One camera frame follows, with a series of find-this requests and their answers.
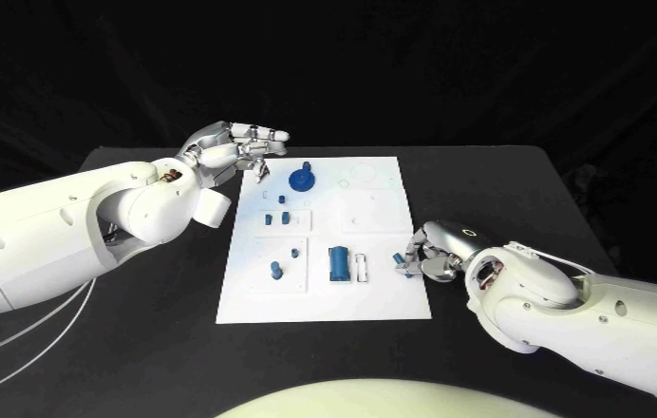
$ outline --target table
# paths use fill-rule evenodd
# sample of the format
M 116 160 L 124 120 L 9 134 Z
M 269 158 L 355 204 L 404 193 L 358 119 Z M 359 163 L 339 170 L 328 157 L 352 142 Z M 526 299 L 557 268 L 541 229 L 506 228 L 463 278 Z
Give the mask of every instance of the table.
M 175 154 L 100 148 L 83 170 Z M 460 220 L 616 273 L 539 148 L 292 147 L 289 155 L 397 156 L 416 226 Z M 221 186 L 235 202 L 240 184 L 237 176 Z M 519 354 L 493 340 L 466 308 L 462 280 L 424 278 L 431 320 L 215 325 L 235 207 L 217 230 L 194 221 L 175 241 L 99 279 L 65 338 L 0 386 L 5 417 L 207 418 L 276 390 L 358 377 L 483 390 L 564 416 L 624 416 L 630 410 L 652 416 L 652 395 L 584 372 L 555 353 Z M 64 299 L 2 314 L 2 338 Z M 71 305 L 0 349 L 0 376 L 42 350 L 76 310 Z

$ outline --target small blue part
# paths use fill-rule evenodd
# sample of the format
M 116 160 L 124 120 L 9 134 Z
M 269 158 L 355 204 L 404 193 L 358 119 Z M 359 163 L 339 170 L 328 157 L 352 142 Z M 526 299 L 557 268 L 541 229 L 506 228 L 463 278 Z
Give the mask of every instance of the small blue part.
M 394 254 L 394 260 L 397 264 L 404 264 L 404 257 L 401 254 Z M 407 278 L 411 278 L 414 275 L 413 274 L 405 274 Z
M 290 187 L 296 192 L 307 192 L 316 185 L 316 175 L 312 172 L 312 164 L 305 161 L 302 169 L 290 174 Z
M 274 280 L 279 280 L 284 276 L 284 270 L 282 269 L 282 265 L 279 264 L 279 261 L 274 261 L 271 263 L 271 276 Z
M 332 259 L 332 282 L 348 282 L 349 277 L 349 251 L 346 247 L 332 247 L 329 249 L 329 257 Z

